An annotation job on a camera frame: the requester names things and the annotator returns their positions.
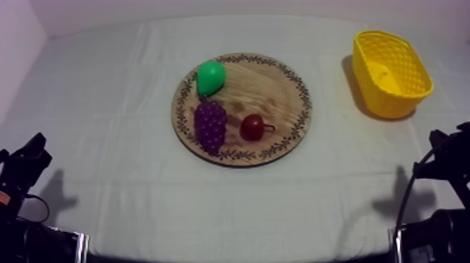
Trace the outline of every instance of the white wall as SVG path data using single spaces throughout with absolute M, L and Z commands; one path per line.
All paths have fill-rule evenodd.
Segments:
M 317 15 L 463 32 L 468 0 L 31 0 L 51 36 L 115 23 L 200 15 Z
M 0 123 L 46 41 L 27 0 L 0 0 Z

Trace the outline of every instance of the cable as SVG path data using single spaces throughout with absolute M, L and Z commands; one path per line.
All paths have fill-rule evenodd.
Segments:
M 422 165 L 427 162 L 429 158 L 436 152 L 436 148 L 432 148 L 418 163 L 419 165 Z M 402 221 L 403 221 L 403 215 L 405 213 L 405 208 L 406 204 L 408 203 L 408 199 L 410 197 L 411 189 L 413 188 L 413 184 L 415 182 L 416 175 L 413 172 L 411 175 L 410 180 L 408 181 L 408 185 L 406 186 L 405 193 L 403 195 L 403 199 L 401 200 L 400 208 L 398 210 L 398 216 L 397 216 L 397 221 L 395 222 L 395 229 L 393 231 L 393 239 L 392 239 L 392 252 L 393 252 L 393 258 L 397 256 L 396 250 L 397 250 L 397 237 L 398 237 L 398 228 L 401 226 Z
M 30 222 L 30 223 L 44 223 L 47 219 L 49 219 L 49 216 L 50 216 L 50 209 L 49 209 L 49 205 L 46 201 L 44 201 L 44 199 L 42 199 L 41 197 L 37 196 L 37 195 L 34 195 L 34 194 L 26 194 L 25 196 L 25 199 L 37 199 L 39 201 L 41 201 L 41 203 L 44 204 L 45 206 L 45 210 L 46 210 L 46 215 L 45 215 L 45 218 L 40 220 L 40 221 L 31 221 L 29 219 L 26 219 L 26 218 L 22 218 L 20 216 L 17 216 L 17 218 L 23 220 L 23 221 L 27 221 L 27 222 Z

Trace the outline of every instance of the yellow basket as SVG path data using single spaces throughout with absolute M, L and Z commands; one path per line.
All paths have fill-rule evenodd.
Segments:
M 382 118 L 401 118 L 434 89 L 413 47 L 382 31 L 356 35 L 352 68 L 367 108 Z

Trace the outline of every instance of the wood grain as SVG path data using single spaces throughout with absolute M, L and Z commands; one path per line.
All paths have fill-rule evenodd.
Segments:
M 201 158 L 224 166 L 266 164 L 295 148 L 311 121 L 311 100 L 302 79 L 283 63 L 264 55 L 232 53 L 212 60 L 222 63 L 227 71 L 224 87 L 210 98 L 227 112 L 225 144 L 218 156 L 210 156 L 194 137 L 199 66 L 184 77 L 173 97 L 171 122 L 181 142 Z M 276 130 L 265 132 L 260 141 L 245 141 L 239 134 L 240 124 L 254 113 Z

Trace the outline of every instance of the red cherry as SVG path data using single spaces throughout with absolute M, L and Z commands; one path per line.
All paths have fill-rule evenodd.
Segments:
M 265 125 L 261 115 L 248 115 L 241 123 L 240 135 L 247 141 L 258 141 L 263 137 L 265 127 L 270 127 L 272 131 L 276 129 L 274 126 Z

